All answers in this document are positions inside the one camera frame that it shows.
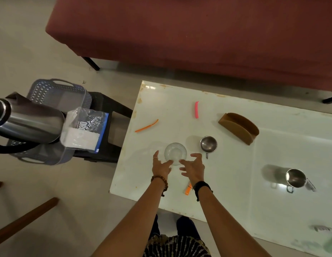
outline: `beaded bracelet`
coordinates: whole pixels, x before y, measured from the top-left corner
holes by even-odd
[[[166,180],[163,176],[161,176],[161,175],[155,175],[155,176],[152,177],[151,182],[152,182],[153,179],[156,178],[156,177],[161,178],[161,179],[163,180],[163,182],[165,183],[164,191],[163,191],[163,193],[161,194],[161,196],[164,197],[164,196],[165,196],[165,195],[164,195],[164,192],[167,191],[167,189],[168,189],[168,183],[167,183],[167,180]]]

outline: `glass bowl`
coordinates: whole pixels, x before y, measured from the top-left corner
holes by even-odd
[[[186,160],[187,151],[183,144],[173,142],[169,144],[165,149],[165,160],[173,160],[172,166],[181,165],[180,159]]]

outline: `mug handle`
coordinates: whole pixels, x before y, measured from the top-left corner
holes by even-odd
[[[293,187],[291,187],[291,186],[287,186],[287,187],[286,187],[286,191],[287,191],[288,193],[292,194],[292,193],[294,192],[294,189],[293,189]]]

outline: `black wristband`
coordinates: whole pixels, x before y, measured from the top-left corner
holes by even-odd
[[[204,181],[198,181],[198,182],[194,185],[194,187],[193,187],[193,189],[194,189],[194,193],[195,193],[195,195],[196,195],[196,197],[197,197],[197,202],[199,201],[199,198],[198,198],[198,191],[199,191],[199,189],[200,189],[201,187],[208,187],[208,188],[211,190],[210,186],[209,186],[207,183],[205,183]]]

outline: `person's left hand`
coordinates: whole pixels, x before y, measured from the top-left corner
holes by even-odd
[[[168,174],[171,172],[170,166],[173,163],[173,160],[169,160],[165,163],[161,163],[161,161],[158,159],[159,151],[157,150],[153,155],[153,176],[160,175],[163,176],[166,180],[168,177]]]

